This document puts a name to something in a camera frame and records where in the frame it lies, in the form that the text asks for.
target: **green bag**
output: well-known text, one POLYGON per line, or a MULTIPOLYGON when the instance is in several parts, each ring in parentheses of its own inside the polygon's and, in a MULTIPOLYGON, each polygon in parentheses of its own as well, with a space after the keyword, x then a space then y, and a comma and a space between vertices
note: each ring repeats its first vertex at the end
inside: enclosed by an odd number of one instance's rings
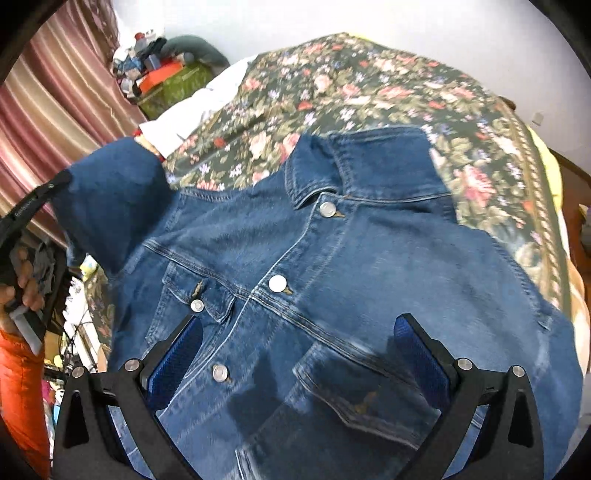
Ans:
POLYGON ((212 79, 213 73, 207 65, 199 61, 186 65, 180 72, 143 94, 138 101, 138 106, 148 120, 156 120, 175 103, 189 98, 212 79))

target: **denim jacket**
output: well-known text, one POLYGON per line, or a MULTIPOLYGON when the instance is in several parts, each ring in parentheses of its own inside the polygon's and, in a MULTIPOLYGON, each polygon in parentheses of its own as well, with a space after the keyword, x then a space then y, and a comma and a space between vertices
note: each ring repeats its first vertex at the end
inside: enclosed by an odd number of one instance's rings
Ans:
POLYGON ((392 341, 405 312, 455 358, 526 369, 553 476, 582 390, 572 326, 500 244, 457 224, 429 147, 407 126, 303 135, 279 172, 229 192, 170 190, 132 139, 71 166, 54 207, 113 288, 109 367, 188 313, 203 324, 157 415, 204 479, 395 478, 439 415, 392 341))

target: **screw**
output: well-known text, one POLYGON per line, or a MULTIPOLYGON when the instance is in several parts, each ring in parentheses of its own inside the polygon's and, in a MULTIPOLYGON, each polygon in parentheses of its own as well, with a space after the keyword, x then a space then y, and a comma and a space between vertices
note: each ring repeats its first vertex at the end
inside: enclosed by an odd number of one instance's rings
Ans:
POLYGON ((82 375, 84 375, 84 367, 76 367, 72 370, 72 376, 74 378, 80 378, 82 375))
POLYGON ((128 372, 135 372, 139 368, 139 360, 136 358, 132 358, 131 360, 127 360, 125 362, 125 369, 128 372))
POLYGON ((523 377, 525 375, 525 370, 523 370, 523 367, 520 367, 519 365, 514 366, 511 371, 516 377, 523 377))
POLYGON ((459 366, 462 370, 470 370, 474 364, 470 362, 467 358, 460 358, 457 361, 457 366, 459 366))

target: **orange box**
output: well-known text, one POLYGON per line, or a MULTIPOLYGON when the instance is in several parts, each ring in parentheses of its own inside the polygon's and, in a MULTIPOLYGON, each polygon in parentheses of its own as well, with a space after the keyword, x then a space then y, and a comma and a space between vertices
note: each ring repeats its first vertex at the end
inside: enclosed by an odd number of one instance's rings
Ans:
POLYGON ((151 88, 155 87, 159 83, 162 83, 167 78, 173 76, 175 73, 180 72, 182 69, 183 64, 179 61, 167 63, 166 65, 161 66, 159 69, 149 72, 142 80, 142 83, 139 84, 139 89, 142 93, 146 93, 151 88))

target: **pocket flap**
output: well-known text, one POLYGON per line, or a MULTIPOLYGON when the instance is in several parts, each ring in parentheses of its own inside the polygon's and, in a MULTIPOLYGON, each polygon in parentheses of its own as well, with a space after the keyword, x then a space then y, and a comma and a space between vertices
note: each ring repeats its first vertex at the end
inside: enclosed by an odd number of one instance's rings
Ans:
POLYGON ((356 364, 322 343, 312 346, 293 371, 348 427, 414 449, 439 416, 415 387, 356 364))
POLYGON ((212 319, 222 323, 228 318, 235 296, 214 278, 204 277, 170 262, 162 282, 170 292, 182 303, 190 303, 199 299, 212 319))

